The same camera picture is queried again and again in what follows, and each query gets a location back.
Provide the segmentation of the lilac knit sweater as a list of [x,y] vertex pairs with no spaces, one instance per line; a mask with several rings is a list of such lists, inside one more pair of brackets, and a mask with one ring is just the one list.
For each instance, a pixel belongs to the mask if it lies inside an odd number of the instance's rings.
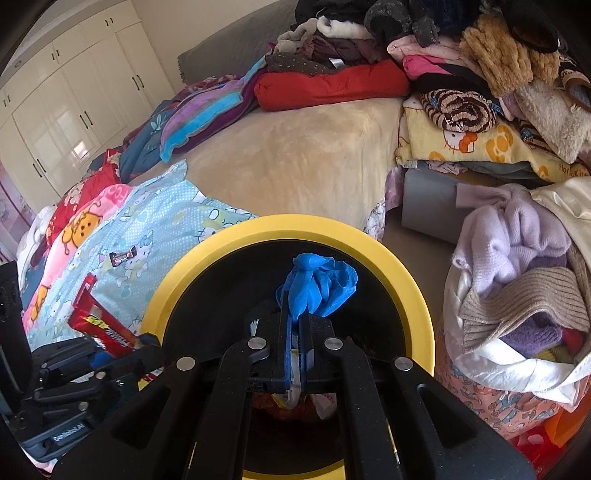
[[517,184],[500,187],[461,184],[456,207],[464,220],[452,257],[485,297],[525,273],[538,257],[564,256],[572,241],[560,220]]

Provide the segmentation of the beige ribbed sweater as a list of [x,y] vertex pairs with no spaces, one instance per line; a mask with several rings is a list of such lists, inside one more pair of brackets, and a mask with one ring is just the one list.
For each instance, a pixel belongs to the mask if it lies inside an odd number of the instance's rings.
[[463,351],[473,352],[545,313],[564,328],[587,333],[590,318],[576,275],[566,267],[532,269],[483,298],[470,289],[459,309]]

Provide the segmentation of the red pillow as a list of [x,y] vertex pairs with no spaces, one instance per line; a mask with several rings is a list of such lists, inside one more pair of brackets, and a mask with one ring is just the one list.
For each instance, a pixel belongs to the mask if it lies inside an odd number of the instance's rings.
[[286,111],[373,98],[398,98],[407,96],[409,92],[407,76],[392,60],[346,67],[332,75],[266,73],[254,87],[259,106],[266,111]]

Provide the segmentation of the cream satin cloth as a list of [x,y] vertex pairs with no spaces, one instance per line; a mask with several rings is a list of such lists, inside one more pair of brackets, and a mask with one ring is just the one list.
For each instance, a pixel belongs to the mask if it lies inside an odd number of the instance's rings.
[[[525,273],[551,267],[573,271],[590,318],[590,181],[575,178],[528,191],[560,220],[572,244],[562,257],[532,260]],[[590,376],[590,330],[560,327],[549,315],[538,313],[515,331],[466,353],[459,309],[470,289],[471,275],[452,263],[445,284],[443,323],[447,353],[460,372],[484,387],[531,393],[575,408]]]

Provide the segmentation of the red candy wrapper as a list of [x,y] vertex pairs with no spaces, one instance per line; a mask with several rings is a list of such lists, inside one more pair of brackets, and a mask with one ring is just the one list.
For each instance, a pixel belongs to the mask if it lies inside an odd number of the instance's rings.
[[97,341],[110,356],[122,358],[142,348],[143,344],[92,295],[96,281],[95,275],[86,275],[72,303],[67,323],[72,329]]

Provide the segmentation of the tan fuzzy plush garment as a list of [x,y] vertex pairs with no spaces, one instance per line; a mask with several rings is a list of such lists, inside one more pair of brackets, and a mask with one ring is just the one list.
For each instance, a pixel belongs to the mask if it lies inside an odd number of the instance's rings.
[[559,54],[539,53],[516,40],[499,15],[482,14],[462,33],[459,49],[476,61],[496,98],[535,79],[553,85],[559,76]]

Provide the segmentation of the striped purple blue pillow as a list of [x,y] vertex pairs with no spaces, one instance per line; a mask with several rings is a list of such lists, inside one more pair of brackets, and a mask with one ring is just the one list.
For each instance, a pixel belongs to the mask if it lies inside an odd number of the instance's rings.
[[266,67],[266,56],[260,57],[242,77],[181,101],[162,130],[160,160],[168,162],[174,155],[191,150],[256,109],[254,87]]

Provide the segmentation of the pink cartoon blanket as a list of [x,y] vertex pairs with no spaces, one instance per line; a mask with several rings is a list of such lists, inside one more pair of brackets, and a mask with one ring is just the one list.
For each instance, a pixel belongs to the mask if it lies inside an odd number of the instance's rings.
[[110,218],[124,205],[131,191],[132,187],[127,184],[110,185],[71,217],[49,250],[40,284],[23,314],[22,323],[26,333],[39,324],[49,291],[71,262],[78,248],[101,222]]

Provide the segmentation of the pile of dark clothes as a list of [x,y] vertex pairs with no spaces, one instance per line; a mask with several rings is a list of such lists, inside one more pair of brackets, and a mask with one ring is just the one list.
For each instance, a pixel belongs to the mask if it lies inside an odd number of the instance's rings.
[[277,37],[266,68],[315,76],[391,57],[414,79],[420,72],[412,65],[432,57],[433,72],[465,67],[480,75],[459,48],[479,14],[478,1],[300,1],[294,26]]

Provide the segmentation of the brown striped cloth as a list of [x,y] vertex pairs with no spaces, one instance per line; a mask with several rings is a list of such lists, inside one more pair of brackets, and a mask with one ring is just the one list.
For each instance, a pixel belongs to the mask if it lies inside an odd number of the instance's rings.
[[497,124],[492,102],[478,92],[437,89],[418,98],[426,115],[442,130],[483,133]]

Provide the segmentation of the yellow rimmed trash bin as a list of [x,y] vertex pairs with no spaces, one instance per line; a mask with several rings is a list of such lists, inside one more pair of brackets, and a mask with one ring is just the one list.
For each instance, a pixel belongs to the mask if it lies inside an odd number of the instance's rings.
[[[242,223],[199,244],[166,274],[143,328],[163,336],[190,284],[221,260],[252,246],[307,243],[276,301],[280,315],[259,323],[256,336],[228,349],[209,395],[187,475],[238,479],[245,457],[246,412],[253,390],[281,392],[297,376],[311,392],[334,391],[346,425],[346,475],[410,479],[415,454],[426,450],[418,421],[417,385],[435,365],[435,340],[423,295],[385,247],[346,224],[307,215],[274,215]],[[397,310],[406,352],[373,368],[362,349],[335,336],[329,315],[353,295],[359,270],[381,285]]]

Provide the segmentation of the yellow cartoon blanket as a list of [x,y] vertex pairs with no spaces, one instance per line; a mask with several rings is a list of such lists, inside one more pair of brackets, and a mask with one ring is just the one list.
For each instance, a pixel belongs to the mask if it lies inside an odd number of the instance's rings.
[[416,96],[402,104],[399,145],[394,159],[404,167],[415,167],[419,161],[494,165],[525,162],[537,177],[549,183],[590,175],[583,164],[568,164],[553,153],[526,144],[519,132],[502,120],[484,133],[443,130],[427,116]]

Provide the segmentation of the blue glove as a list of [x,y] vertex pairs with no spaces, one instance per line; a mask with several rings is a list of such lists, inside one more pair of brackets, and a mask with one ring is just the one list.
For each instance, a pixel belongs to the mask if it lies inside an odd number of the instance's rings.
[[356,293],[359,276],[345,261],[314,253],[301,253],[276,290],[276,302],[287,303],[288,317],[297,324],[304,314],[328,317]]

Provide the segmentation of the white wardrobe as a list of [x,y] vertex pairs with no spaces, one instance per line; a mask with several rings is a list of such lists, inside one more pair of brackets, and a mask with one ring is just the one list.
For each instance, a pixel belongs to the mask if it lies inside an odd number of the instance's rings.
[[172,88],[132,1],[77,2],[33,30],[1,75],[1,167],[37,212]]

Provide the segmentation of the brown energy bar wrapper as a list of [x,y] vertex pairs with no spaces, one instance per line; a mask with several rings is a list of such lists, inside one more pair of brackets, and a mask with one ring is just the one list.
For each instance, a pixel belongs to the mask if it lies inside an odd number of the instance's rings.
[[116,253],[110,252],[109,253],[109,260],[112,267],[120,266],[121,264],[126,263],[128,260],[133,259],[137,255],[137,248],[135,246],[131,247],[128,251],[123,253]]

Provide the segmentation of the grey headboard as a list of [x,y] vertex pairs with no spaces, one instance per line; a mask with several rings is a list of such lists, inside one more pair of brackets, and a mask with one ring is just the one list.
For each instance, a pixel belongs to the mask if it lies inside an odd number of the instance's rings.
[[294,23],[297,1],[276,1],[213,33],[177,57],[185,85],[207,77],[243,75]]

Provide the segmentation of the light blue Hello Kitty sheet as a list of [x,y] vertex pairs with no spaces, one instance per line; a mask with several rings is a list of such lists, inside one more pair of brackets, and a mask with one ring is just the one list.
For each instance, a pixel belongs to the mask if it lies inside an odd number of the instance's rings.
[[[138,332],[145,310],[171,268],[215,233],[252,219],[252,213],[207,197],[178,162],[132,191],[124,205],[84,241],[49,291],[40,322],[26,338],[31,348],[78,337],[67,321],[87,274],[93,296],[123,326]],[[137,255],[112,267],[109,253],[131,247]]]

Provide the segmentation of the dark blue leaf blanket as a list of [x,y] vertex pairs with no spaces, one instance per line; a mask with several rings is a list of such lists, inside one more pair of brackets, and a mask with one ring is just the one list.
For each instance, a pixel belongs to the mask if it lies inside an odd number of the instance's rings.
[[114,160],[119,178],[123,183],[129,183],[159,163],[160,138],[176,106],[177,103],[171,100],[162,101],[142,125],[123,139],[122,145],[107,149],[97,156],[90,163],[84,178],[97,173],[106,162]]

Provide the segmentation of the red floral blanket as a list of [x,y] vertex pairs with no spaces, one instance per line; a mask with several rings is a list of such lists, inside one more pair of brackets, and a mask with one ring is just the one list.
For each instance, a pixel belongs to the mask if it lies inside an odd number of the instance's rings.
[[120,182],[118,149],[107,149],[98,160],[101,161],[97,170],[90,171],[82,180],[72,186],[58,202],[51,217],[46,239],[52,244],[70,219],[90,200],[94,199],[106,187]]

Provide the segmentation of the beige bed cover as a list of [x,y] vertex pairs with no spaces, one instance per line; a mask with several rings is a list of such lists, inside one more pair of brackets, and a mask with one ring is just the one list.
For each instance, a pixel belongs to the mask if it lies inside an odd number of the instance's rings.
[[363,229],[385,197],[402,103],[257,109],[173,159],[205,196],[256,216],[308,214]]

